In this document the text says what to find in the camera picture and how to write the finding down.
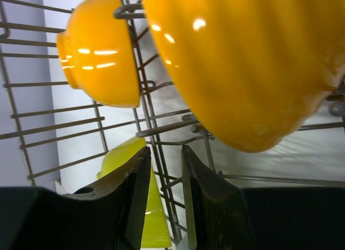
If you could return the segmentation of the grey wire dish rack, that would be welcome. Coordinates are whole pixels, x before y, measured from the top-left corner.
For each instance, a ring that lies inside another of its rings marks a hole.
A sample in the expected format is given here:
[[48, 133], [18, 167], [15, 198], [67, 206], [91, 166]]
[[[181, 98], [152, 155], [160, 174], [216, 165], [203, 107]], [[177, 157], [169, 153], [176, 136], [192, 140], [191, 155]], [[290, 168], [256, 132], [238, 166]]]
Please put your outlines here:
[[56, 36], [85, 0], [1, 0], [1, 82], [30, 186], [73, 194], [97, 181], [106, 154], [143, 138], [167, 221], [171, 246], [188, 247], [182, 156], [188, 145], [216, 174], [239, 188], [344, 189], [344, 77], [302, 126], [256, 153], [214, 137], [182, 98], [156, 48], [142, 0], [121, 0], [113, 17], [125, 20], [140, 84], [140, 105], [102, 105], [67, 82]]

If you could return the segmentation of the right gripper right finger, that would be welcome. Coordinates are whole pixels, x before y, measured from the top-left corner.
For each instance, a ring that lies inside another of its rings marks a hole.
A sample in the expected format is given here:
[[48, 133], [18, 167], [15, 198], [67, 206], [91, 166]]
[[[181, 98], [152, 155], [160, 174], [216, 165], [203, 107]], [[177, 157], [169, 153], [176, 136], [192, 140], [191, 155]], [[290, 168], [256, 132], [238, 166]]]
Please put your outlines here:
[[239, 188], [181, 156], [190, 249], [344, 249], [343, 188]]

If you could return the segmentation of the green bowl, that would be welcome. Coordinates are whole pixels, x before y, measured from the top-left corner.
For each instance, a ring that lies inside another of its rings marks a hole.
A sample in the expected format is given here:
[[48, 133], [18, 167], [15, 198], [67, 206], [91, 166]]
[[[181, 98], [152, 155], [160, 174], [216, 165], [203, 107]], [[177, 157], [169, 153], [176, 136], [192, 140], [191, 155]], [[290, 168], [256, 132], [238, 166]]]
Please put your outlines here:
[[[110, 150], [102, 160], [100, 172], [96, 175], [97, 179], [106, 176], [125, 164], [145, 146], [145, 139], [132, 137]], [[170, 233], [158, 191], [157, 181], [154, 172], [151, 171], [141, 247], [169, 248], [171, 245]]]

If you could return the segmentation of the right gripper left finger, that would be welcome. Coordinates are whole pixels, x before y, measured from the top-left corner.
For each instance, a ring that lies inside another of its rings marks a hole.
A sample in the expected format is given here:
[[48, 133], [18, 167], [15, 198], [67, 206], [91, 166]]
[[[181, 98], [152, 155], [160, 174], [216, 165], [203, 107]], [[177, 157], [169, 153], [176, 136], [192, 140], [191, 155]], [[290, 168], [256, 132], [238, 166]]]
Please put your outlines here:
[[140, 249], [151, 152], [73, 194], [1, 188], [1, 249]]

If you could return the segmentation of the orange bowl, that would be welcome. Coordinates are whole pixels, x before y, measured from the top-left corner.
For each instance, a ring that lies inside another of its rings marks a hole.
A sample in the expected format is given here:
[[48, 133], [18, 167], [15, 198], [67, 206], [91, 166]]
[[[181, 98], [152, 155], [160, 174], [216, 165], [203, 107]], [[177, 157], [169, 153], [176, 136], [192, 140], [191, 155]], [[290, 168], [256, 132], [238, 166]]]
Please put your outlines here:
[[111, 107], [140, 105], [140, 84], [125, 20], [113, 17], [121, 0], [85, 0], [57, 34], [59, 61], [68, 84]]
[[197, 120], [230, 147], [274, 147], [344, 77], [344, 0], [142, 0]]

